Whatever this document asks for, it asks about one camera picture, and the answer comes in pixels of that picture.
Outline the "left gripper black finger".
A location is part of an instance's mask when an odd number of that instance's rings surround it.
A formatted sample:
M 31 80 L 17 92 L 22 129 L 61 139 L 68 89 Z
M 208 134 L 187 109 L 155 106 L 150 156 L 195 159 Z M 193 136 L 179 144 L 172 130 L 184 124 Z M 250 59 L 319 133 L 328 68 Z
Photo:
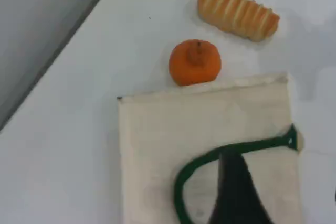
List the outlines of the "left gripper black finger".
M 273 223 L 240 153 L 219 156 L 218 191 L 209 223 Z

